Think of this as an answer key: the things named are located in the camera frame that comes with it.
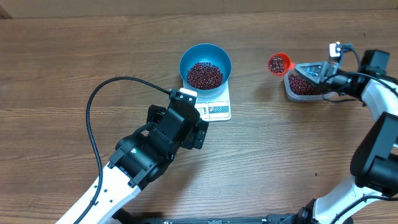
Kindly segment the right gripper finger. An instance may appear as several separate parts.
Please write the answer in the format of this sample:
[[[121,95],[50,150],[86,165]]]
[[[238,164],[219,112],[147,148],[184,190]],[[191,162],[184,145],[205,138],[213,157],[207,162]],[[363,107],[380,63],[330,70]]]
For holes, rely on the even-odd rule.
[[[321,65],[296,65],[295,71],[312,85],[319,85],[322,77]]]
[[[321,70],[325,65],[327,65],[327,61],[318,61],[318,62],[308,62],[308,63],[297,63],[295,65],[296,70]]]

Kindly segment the red measuring scoop blue handle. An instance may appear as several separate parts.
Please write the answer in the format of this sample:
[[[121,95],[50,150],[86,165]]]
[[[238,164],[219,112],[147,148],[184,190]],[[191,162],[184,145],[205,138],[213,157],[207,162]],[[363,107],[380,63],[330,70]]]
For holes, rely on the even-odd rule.
[[[270,57],[267,67],[271,74],[283,76],[295,68],[295,63],[293,63],[287,54],[280,52]]]

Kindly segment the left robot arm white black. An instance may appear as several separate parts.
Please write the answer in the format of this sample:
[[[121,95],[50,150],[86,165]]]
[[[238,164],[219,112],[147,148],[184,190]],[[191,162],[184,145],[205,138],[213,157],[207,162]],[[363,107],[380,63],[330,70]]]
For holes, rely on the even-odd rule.
[[[152,105],[145,125],[122,138],[95,180],[59,223],[109,223],[112,216],[162,176],[179,148],[201,149],[208,122],[195,99],[171,100],[168,108]]]

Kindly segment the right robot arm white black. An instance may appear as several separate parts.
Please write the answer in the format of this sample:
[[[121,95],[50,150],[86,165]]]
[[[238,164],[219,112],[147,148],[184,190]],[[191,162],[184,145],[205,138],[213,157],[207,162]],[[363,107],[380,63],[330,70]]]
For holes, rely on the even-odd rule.
[[[387,76],[389,53],[365,51],[355,72],[341,70],[350,46],[330,51],[329,62],[298,63],[295,71],[319,90],[352,96],[370,110],[374,124],[357,150],[351,175],[327,195],[313,199],[286,223],[351,223],[352,216],[379,201],[397,200],[397,79]]]

